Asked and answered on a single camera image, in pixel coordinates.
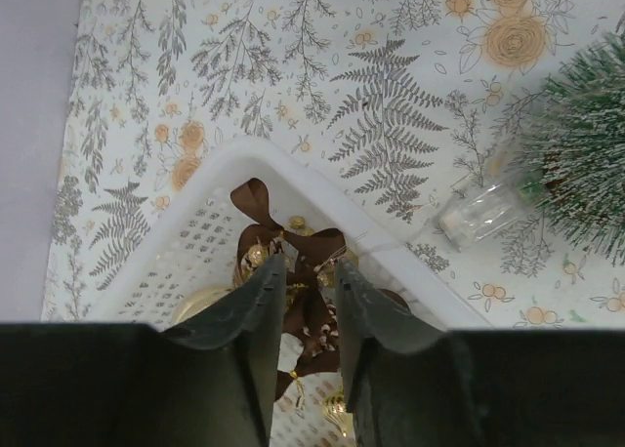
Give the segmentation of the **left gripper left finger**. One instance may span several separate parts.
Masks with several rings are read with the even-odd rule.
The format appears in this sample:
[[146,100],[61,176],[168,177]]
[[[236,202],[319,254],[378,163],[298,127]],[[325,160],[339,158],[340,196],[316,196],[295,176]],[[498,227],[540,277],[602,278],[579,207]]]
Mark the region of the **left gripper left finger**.
[[282,257],[165,331],[5,324],[5,446],[266,446],[285,308]]

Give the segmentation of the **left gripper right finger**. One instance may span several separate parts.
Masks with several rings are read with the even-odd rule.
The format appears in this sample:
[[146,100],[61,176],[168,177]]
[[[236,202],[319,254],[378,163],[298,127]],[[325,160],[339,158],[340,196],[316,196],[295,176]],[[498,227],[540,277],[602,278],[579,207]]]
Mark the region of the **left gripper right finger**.
[[340,363],[360,446],[620,446],[624,335],[442,332],[335,268]]

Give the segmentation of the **white plastic basket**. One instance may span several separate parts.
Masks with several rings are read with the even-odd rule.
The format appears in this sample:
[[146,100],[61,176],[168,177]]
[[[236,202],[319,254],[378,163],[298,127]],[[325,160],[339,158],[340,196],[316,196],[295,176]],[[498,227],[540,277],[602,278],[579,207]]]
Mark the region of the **white plastic basket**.
[[[267,185],[275,221],[287,225],[291,217],[302,216],[314,231],[340,229],[359,257],[355,267],[362,276],[420,320],[440,331],[484,325],[482,317],[324,176],[258,139],[228,142],[207,157],[112,280],[92,317],[165,331],[176,326],[171,317],[186,296],[206,287],[230,288],[238,236],[252,221],[229,195],[253,178]],[[293,368],[301,350],[295,338],[281,334],[277,369]],[[344,438],[322,413],[324,399],[342,388],[340,372],[309,375],[303,384],[301,408],[295,386],[274,399],[266,446],[355,445],[354,433]]]

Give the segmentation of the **small green christmas tree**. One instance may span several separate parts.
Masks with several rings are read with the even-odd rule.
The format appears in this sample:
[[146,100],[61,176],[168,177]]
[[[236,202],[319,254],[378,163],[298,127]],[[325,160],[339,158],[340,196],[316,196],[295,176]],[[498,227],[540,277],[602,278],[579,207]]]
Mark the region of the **small green christmas tree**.
[[521,137],[537,170],[537,206],[571,246],[624,263],[624,38],[609,33],[545,79]]

